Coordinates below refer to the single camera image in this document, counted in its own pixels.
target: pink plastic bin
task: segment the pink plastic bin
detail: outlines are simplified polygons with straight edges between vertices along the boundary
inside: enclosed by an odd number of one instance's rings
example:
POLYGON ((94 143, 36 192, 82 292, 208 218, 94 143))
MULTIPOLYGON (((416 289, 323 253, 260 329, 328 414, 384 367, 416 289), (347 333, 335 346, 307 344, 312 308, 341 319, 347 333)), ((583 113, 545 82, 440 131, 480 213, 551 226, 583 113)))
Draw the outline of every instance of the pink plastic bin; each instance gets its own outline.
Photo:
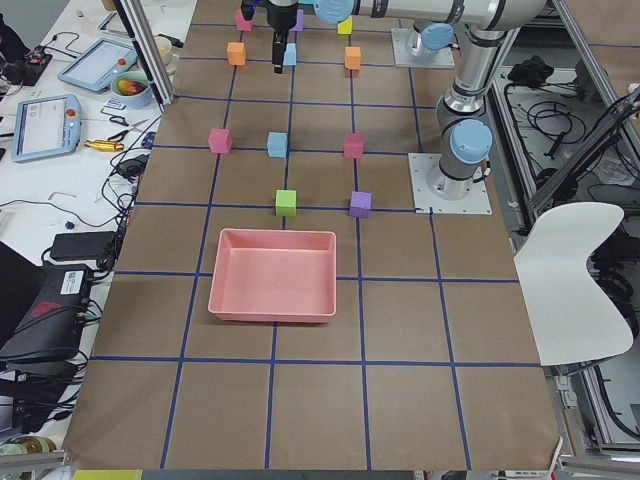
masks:
POLYGON ((223 320, 327 323, 336 313, 333 232, 220 232, 209 311, 223 320))

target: yellow tool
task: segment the yellow tool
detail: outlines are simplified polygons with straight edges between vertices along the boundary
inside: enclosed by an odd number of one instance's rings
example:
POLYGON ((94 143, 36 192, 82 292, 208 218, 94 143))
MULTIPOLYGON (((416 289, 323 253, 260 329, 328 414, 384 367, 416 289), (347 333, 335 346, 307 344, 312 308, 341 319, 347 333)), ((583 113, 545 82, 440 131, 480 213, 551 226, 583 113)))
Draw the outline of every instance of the yellow tool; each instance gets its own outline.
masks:
POLYGON ((124 143, 112 142, 110 140, 87 140, 84 142, 85 147, 91 147, 101 152, 119 152, 124 150, 124 143))

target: green cube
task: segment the green cube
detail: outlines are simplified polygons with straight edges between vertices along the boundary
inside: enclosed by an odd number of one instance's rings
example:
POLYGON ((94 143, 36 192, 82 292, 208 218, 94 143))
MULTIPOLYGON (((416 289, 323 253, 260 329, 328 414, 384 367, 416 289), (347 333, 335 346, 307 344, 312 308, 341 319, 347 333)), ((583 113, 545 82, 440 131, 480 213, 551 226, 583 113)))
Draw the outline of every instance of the green cube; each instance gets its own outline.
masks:
POLYGON ((276 215, 279 217, 296 216, 296 191, 277 190, 276 191, 276 215))

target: toy block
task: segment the toy block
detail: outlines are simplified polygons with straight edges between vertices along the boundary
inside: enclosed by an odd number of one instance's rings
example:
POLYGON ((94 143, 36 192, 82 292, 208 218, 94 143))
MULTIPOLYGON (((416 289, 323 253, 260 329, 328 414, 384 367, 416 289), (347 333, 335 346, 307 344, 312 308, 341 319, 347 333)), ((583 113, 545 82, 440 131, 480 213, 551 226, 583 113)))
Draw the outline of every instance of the toy block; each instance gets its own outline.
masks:
POLYGON ((347 18, 338 24, 338 35, 351 35, 353 31, 353 17, 347 18))
POLYGON ((209 148, 213 153, 231 151, 231 132, 226 128, 214 128, 209 134, 209 148))
POLYGON ((344 66, 349 70, 360 70, 360 63, 362 62, 362 52, 360 47, 345 47, 344 48, 344 66))
POLYGON ((287 134, 281 132, 269 132, 267 139, 267 153, 270 157, 287 157, 287 134))
POLYGON ((229 65, 244 65, 247 62, 247 51, 242 42, 229 42, 227 44, 227 59, 229 65))
POLYGON ((236 29, 240 32, 250 32, 253 28, 251 20, 245 20, 242 16, 242 10, 236 10, 236 29))
POLYGON ((296 216, 295 190, 276 190, 276 215, 279 217, 296 216))
POLYGON ((287 49, 284 52, 284 62, 283 65, 288 67, 293 67, 297 62, 297 52, 296 52, 296 44, 295 43, 287 43, 287 49))
POLYGON ((351 192, 349 216, 369 218, 371 213, 371 194, 369 192, 351 192))
POLYGON ((298 13, 296 16, 296 24, 290 30, 291 32, 301 32, 304 30, 304 10, 301 8, 298 9, 298 13))
POLYGON ((364 135, 347 133, 344 137, 344 158, 361 158, 364 154, 364 135))

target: light blue cube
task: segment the light blue cube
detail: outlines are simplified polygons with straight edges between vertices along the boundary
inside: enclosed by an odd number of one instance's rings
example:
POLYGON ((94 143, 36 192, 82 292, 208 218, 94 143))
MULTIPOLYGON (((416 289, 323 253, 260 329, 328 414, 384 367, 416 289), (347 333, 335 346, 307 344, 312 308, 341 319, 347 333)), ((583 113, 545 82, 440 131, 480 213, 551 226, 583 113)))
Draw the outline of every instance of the light blue cube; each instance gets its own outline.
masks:
POLYGON ((287 134, 269 132, 267 153, 270 157, 287 158, 287 134))
POLYGON ((284 52, 284 63, 283 65, 293 67, 296 64, 296 44, 295 43, 287 43, 287 49, 284 52))

